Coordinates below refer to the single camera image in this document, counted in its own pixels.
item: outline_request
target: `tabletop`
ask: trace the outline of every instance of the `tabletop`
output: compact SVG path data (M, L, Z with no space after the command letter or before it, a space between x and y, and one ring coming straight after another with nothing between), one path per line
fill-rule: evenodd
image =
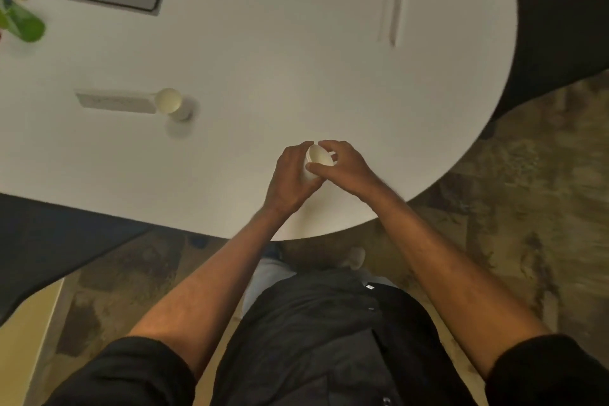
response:
M350 141L410 199L466 152L505 85L516 0L164 0L159 16L29 0L35 44L0 43L0 191L231 237L283 148ZM77 88L197 103L194 120L83 109ZM276 234L374 218L325 183Z

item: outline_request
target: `person's right arm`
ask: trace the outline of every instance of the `person's right arm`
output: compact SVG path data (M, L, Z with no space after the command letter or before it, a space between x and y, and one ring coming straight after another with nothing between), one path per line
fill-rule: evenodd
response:
M336 165L309 164L307 169L354 194L377 213L453 337L483 378L510 348L550 334L499 279L419 218L370 170L349 143L321 141L320 145L336 152Z

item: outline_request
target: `person's left hand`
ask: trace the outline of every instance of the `person's left hand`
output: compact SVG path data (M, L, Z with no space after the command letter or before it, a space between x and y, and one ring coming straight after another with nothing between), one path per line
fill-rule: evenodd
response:
M272 209L289 217L316 192L324 179L304 180L303 166L306 152L313 141L304 141L297 147L287 147L277 160L275 173L270 181L264 208Z

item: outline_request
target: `cup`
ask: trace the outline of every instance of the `cup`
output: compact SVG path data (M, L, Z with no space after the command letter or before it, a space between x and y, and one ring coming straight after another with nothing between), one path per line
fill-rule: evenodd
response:
M154 97L156 108L174 121L185 121L193 114L193 108L174 88L164 88Z
M332 156L329 152L319 145L311 145L304 158L303 176L305 180L314 180L319 176L309 172L306 169L306 165L309 162L316 162L317 164L323 165L334 165L334 161L332 160Z

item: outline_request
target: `person's left arm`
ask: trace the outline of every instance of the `person's left arm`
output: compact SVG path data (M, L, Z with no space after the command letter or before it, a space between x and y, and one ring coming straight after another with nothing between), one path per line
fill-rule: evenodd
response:
M277 161L263 207L222 249L164 296L127 337L108 345L45 404L192 403L194 387L239 303L263 247L324 182L301 177L306 141Z

